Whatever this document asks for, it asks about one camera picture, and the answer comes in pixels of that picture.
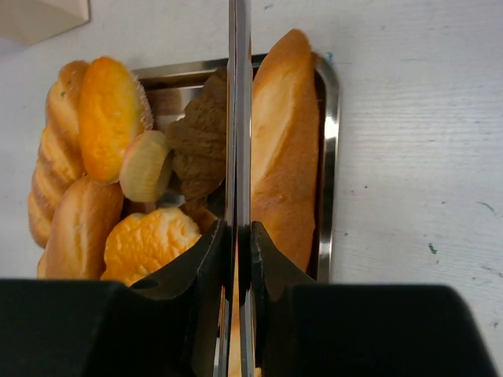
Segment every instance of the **white surface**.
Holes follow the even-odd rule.
[[[226,55],[226,0],[91,8],[90,24],[38,45],[0,41],[0,276],[34,276],[41,254],[26,197],[60,66],[101,54],[131,68]],[[501,20],[496,0],[254,0],[252,44],[266,52],[299,27],[335,57],[334,281],[455,287],[503,371]]]

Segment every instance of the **white table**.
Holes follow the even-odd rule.
[[[226,0],[93,0],[92,22],[29,48],[0,40],[0,276],[34,276],[26,198],[59,68],[227,52]],[[335,282],[443,283],[503,372],[503,2],[254,0],[253,51],[292,27],[343,87]]]

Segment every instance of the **tray rim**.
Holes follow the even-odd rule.
[[[318,263],[316,279],[320,283],[329,283],[332,279],[332,255],[334,252],[336,183],[338,172],[338,151],[340,132],[340,82],[335,68],[321,55],[315,53],[316,72],[325,85],[325,121],[323,127],[324,153],[321,162],[321,200],[318,203]],[[257,68],[266,54],[251,57],[253,68]],[[161,65],[140,68],[133,71],[139,81],[149,79],[176,79],[187,75],[211,73],[217,68],[227,66],[228,58],[200,60],[187,63]]]

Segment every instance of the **silver tray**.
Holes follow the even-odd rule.
[[[252,64],[256,70],[265,55],[254,55]],[[152,90],[159,90],[151,102],[156,128],[184,116],[184,108],[197,96],[206,79],[215,69],[227,66],[227,59],[207,60],[144,68],[134,71],[145,87],[147,97]],[[339,141],[339,82],[332,66],[322,57],[316,62],[316,91],[320,109],[320,155],[318,159],[318,190],[316,195],[316,230],[308,273],[316,280],[328,283],[333,248],[332,222],[334,215],[336,160]]]

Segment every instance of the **bread loaf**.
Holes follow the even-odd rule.
[[[118,184],[102,185],[88,176],[61,198],[37,276],[99,279],[105,271],[105,241],[120,221],[123,194]]]
[[[40,247],[49,239],[54,211],[66,189],[84,174],[78,106],[88,64],[72,61],[59,72],[46,99],[46,127],[28,195],[30,232]]]
[[[291,30],[260,65],[252,90],[251,219],[306,270],[313,242],[319,110],[314,57]]]

